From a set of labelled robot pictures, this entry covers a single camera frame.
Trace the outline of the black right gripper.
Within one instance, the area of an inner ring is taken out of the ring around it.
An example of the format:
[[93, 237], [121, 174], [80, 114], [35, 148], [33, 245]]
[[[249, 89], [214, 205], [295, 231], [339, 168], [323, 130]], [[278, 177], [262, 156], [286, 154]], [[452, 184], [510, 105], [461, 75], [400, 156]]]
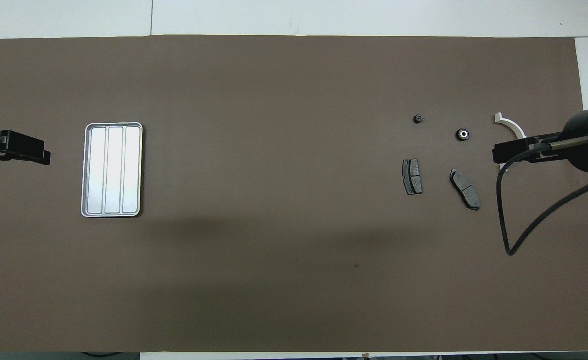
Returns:
[[[582, 138], [588, 138], [588, 110], [571, 117], [561, 132], [543, 135], [544, 141], [550, 143]], [[544, 145], [539, 138], [522, 138], [498, 143], [493, 147], [493, 162], [497, 165], [505, 165], [509, 160], [531, 150], [538, 152], [531, 153], [518, 162], [538, 162], [541, 158], [540, 153], [544, 152]], [[553, 148], [552, 151], [568, 160], [576, 169], [588, 173], [588, 142], [562, 149]]]

